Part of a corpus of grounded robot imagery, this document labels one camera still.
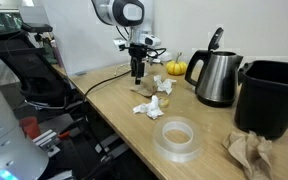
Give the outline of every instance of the yellow object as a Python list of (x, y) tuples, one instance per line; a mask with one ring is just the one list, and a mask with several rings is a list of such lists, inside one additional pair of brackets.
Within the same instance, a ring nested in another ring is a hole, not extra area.
[(168, 100), (167, 98), (159, 98), (158, 106), (161, 108), (164, 108), (164, 107), (167, 107), (169, 103), (170, 103), (170, 100)]
[(167, 73), (170, 75), (182, 75), (185, 74), (187, 69), (187, 64), (185, 62), (179, 62), (178, 58), (182, 55), (182, 53), (178, 53), (176, 60), (168, 62), (166, 64)]

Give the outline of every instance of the black trash bin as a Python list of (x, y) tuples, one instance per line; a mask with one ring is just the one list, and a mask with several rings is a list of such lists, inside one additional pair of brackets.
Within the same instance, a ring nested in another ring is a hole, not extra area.
[(254, 61), (239, 70), (243, 83), (235, 124), (266, 139), (281, 137), (288, 128), (288, 63)]

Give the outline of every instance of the crumpled tissue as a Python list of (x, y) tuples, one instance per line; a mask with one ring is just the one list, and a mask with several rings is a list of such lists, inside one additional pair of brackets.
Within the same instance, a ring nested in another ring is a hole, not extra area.
[(169, 95), (172, 92), (172, 83), (176, 82), (176, 80), (165, 79), (165, 81), (162, 82), (161, 79), (161, 75), (154, 76), (154, 82), (157, 85), (157, 91), (165, 91)]
[(248, 179), (272, 179), (272, 166), (269, 160), (272, 141), (257, 136), (254, 132), (248, 135), (231, 132), (222, 144), (243, 165)]
[(152, 102), (148, 104), (141, 104), (133, 108), (133, 112), (135, 113), (146, 113), (152, 119), (156, 119), (158, 116), (163, 115), (163, 112), (158, 107), (158, 97), (153, 95)]

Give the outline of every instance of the brown paper towel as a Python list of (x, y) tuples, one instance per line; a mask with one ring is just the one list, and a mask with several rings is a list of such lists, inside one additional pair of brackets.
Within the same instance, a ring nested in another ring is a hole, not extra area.
[(142, 82), (141, 85), (134, 85), (131, 88), (131, 91), (134, 91), (138, 94), (141, 94), (144, 97), (151, 97), (156, 93), (157, 87), (154, 85), (153, 81), (146, 83)]
[(258, 137), (254, 132), (250, 132), (248, 135), (231, 132), (222, 144), (243, 165), (248, 179), (272, 179), (272, 168), (269, 161), (272, 141)]

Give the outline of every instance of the kettle handle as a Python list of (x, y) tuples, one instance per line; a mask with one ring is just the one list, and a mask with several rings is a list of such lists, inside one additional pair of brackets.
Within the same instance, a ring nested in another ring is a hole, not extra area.
[(197, 82), (192, 79), (192, 72), (194, 70), (194, 67), (199, 60), (203, 61), (203, 63), (204, 63), (203, 66), (206, 65), (206, 63), (208, 62), (208, 55), (209, 55), (209, 51), (200, 51), (200, 50), (196, 51), (195, 54), (193, 55), (191, 61), (188, 64), (187, 71), (185, 74), (185, 80), (188, 83), (192, 84), (193, 86), (197, 85)]

